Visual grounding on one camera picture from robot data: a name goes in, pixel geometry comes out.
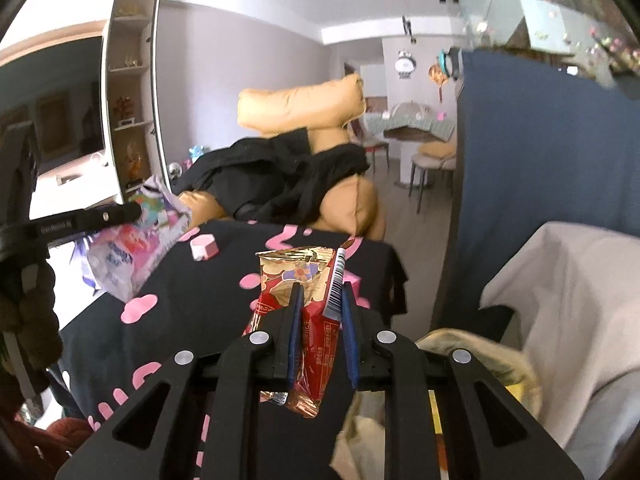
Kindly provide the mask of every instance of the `television screen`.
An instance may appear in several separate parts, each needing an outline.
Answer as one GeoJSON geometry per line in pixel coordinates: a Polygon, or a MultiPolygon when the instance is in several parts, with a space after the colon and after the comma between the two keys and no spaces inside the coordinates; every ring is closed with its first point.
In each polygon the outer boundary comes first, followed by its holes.
{"type": "Polygon", "coordinates": [[[0,142],[33,121],[40,174],[104,149],[100,122],[102,38],[50,46],[0,66],[0,142]]]}

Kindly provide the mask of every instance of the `black tablecloth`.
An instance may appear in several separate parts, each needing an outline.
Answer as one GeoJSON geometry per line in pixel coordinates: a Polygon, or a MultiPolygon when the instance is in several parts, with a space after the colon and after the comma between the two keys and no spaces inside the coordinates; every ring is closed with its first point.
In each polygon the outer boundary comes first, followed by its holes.
{"type": "MultiPolygon", "coordinates": [[[[72,402],[56,396],[63,406],[79,410],[92,424],[103,422],[134,383],[139,386],[145,370],[158,367],[152,363],[183,349],[197,356],[223,351],[241,335],[251,315],[249,304],[259,295],[259,285],[249,290],[239,285],[248,274],[259,273],[257,251],[282,243],[337,248],[347,239],[295,226],[234,221],[209,222],[200,233],[214,234],[220,253],[194,262],[188,242],[179,242],[138,294],[158,298],[139,320],[121,319],[123,303],[105,294],[62,329],[65,351],[53,372],[60,384],[68,373],[72,402]]],[[[394,249],[370,240],[354,247],[346,269],[361,277],[359,296],[386,320],[404,314],[406,275],[394,249]]],[[[340,340],[318,417],[308,420],[270,402],[260,405],[258,478],[337,478],[328,464],[352,395],[340,340]]]]}

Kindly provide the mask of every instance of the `yellow pillow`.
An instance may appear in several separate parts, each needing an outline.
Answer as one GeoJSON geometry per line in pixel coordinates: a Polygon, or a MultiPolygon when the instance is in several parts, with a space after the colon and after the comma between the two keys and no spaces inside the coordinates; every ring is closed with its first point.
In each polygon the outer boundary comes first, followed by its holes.
{"type": "Polygon", "coordinates": [[[311,153],[324,152],[340,146],[340,144],[348,144],[350,142],[349,132],[343,128],[309,130],[307,134],[311,153]]]}
{"type": "Polygon", "coordinates": [[[358,74],[275,92],[246,89],[238,99],[238,124],[265,137],[306,126],[310,130],[342,127],[366,110],[358,74]]]}
{"type": "Polygon", "coordinates": [[[206,191],[183,191],[178,198],[184,205],[191,208],[189,229],[193,229],[214,218],[227,216],[216,198],[206,191]]]}
{"type": "Polygon", "coordinates": [[[378,192],[372,182],[353,175],[333,186],[322,199],[320,215],[332,229],[349,235],[363,235],[376,219],[378,192]]]}
{"type": "Polygon", "coordinates": [[[450,158],[455,155],[456,147],[448,142],[432,140],[431,142],[425,142],[418,146],[418,153],[442,160],[443,158],[450,158]]]}

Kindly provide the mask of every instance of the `pink block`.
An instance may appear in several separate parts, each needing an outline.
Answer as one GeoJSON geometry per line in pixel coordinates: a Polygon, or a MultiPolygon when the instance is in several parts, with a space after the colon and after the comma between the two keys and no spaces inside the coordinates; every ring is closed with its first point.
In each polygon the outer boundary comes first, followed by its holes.
{"type": "Polygon", "coordinates": [[[197,262],[209,260],[218,254],[218,245],[214,235],[200,235],[193,238],[189,243],[193,259],[197,262]]]}
{"type": "Polygon", "coordinates": [[[360,276],[356,276],[352,272],[348,270],[344,271],[344,281],[351,283],[351,288],[353,289],[354,298],[360,297],[360,282],[362,281],[360,276]]]}

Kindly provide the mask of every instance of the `silver screw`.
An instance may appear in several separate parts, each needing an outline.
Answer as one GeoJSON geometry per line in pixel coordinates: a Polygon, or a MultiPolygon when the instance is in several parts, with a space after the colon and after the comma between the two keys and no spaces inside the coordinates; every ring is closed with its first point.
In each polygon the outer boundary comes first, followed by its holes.
{"type": "Polygon", "coordinates": [[[269,334],[262,331],[254,332],[249,336],[249,341],[251,341],[254,345],[264,344],[268,340],[269,340],[269,334]]]}
{"type": "Polygon", "coordinates": [[[453,360],[457,363],[466,365],[471,361],[471,354],[465,349],[458,348],[453,351],[453,360]]]}
{"type": "Polygon", "coordinates": [[[188,365],[193,361],[193,352],[189,350],[180,350],[174,357],[174,361],[179,365],[188,365]]]}
{"type": "Polygon", "coordinates": [[[378,341],[385,344],[391,344],[396,340],[396,334],[391,330],[382,330],[378,332],[378,341]]]}

